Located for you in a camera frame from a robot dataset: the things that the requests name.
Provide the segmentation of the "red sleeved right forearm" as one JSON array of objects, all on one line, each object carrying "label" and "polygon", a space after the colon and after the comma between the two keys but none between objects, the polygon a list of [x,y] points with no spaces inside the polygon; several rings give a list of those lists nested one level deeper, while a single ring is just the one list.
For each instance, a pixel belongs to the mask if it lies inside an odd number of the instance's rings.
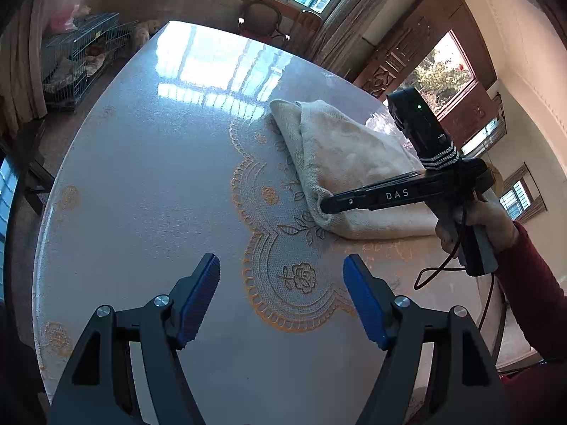
[{"label": "red sleeved right forearm", "polygon": [[514,223],[515,243],[496,254],[496,275],[525,339],[548,363],[566,362],[566,295],[529,233]]}]

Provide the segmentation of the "right hand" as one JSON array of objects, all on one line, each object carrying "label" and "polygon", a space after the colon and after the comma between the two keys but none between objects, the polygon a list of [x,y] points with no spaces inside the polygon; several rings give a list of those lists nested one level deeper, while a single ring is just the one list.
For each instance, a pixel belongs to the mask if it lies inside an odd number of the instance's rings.
[{"label": "right hand", "polygon": [[[484,194],[475,194],[474,200],[467,209],[467,226],[482,226],[495,253],[512,248],[518,241],[519,231],[502,204],[495,198],[487,198]],[[463,208],[453,212],[454,220],[463,223]],[[451,252],[456,245],[456,236],[446,230],[438,221],[435,233],[440,239],[445,252]]]}]

